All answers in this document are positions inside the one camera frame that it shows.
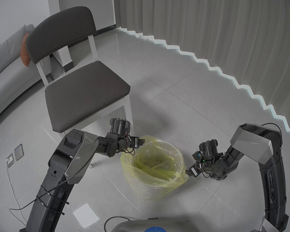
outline gray sofa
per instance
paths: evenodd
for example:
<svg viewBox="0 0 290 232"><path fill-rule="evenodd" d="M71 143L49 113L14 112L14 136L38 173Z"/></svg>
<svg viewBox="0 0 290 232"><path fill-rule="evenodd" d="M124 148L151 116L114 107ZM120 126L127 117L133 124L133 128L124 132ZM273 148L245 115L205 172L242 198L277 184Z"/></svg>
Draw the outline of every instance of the gray sofa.
<svg viewBox="0 0 290 232"><path fill-rule="evenodd" d="M26 26L26 32L30 33L34 26ZM45 75L51 73L50 58L43 59L43 71ZM13 102L20 94L41 79L36 65L30 61L25 66L20 56L9 64L0 73L0 113Z"/></svg>

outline garbage bin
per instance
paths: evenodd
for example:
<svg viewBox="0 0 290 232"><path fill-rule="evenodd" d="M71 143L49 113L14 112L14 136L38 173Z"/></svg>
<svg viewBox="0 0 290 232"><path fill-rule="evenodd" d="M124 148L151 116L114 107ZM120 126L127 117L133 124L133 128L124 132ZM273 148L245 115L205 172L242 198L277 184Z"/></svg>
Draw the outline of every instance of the garbage bin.
<svg viewBox="0 0 290 232"><path fill-rule="evenodd" d="M126 180L144 200L159 199L188 180L182 153L173 144L146 135L135 155L122 153Z"/></svg>

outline white chair frame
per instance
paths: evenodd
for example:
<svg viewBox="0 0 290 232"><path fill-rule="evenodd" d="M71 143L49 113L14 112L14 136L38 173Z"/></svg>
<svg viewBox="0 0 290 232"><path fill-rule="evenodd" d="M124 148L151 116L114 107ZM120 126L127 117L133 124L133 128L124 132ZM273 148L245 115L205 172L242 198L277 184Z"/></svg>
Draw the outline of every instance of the white chair frame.
<svg viewBox="0 0 290 232"><path fill-rule="evenodd" d="M90 48L91 48L91 52L93 54L94 57L94 61L98 61L98 55L97 55L97 49L96 49L96 45L95 45L95 41L94 41L94 36L93 35L89 35L88 36L88 40L90 43ZM47 78L43 72L42 66L41 66L41 61L39 61L36 64L36 67L39 71L39 74L41 76L41 79L45 85L45 87L49 86L49 83L47 81ZM90 125L91 123L101 119L102 117L108 115L109 113L113 112L114 110L120 108L124 106L125 109L125 115L126 115L126 120L128 120L131 123L131 132L130 134L132 136L135 135L134 132L134 126L133 126L133 118L132 118L132 111L131 111L131 104L130 104L130 97L129 95L123 97L122 99L114 102L113 104L110 104L109 106L101 109L100 111L96 112L95 114L93 114L92 116L90 116L89 118L79 122L78 124L74 125L72 128L64 131L63 133L59 133L59 135L63 138L68 132L70 132L73 128L82 130L83 128L85 128L86 126Z"/></svg>

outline chair backrest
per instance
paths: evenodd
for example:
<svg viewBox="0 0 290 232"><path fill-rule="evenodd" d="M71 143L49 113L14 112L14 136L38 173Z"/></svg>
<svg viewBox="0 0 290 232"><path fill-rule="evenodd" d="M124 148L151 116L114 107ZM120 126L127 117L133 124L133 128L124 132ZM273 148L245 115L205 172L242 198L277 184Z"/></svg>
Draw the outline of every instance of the chair backrest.
<svg viewBox="0 0 290 232"><path fill-rule="evenodd" d="M26 39L26 49L36 64L62 47L96 32L90 9L76 6L48 17L34 28Z"/></svg>

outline sofa leg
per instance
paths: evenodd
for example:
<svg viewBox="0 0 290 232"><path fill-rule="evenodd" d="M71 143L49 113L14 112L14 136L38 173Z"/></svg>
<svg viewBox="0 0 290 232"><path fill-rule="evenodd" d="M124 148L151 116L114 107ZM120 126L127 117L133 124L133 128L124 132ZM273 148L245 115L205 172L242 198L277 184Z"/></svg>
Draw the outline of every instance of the sofa leg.
<svg viewBox="0 0 290 232"><path fill-rule="evenodd" d="M49 74L46 75L46 78L49 78L49 77L51 78L52 81L54 81L51 73L49 73Z"/></svg>

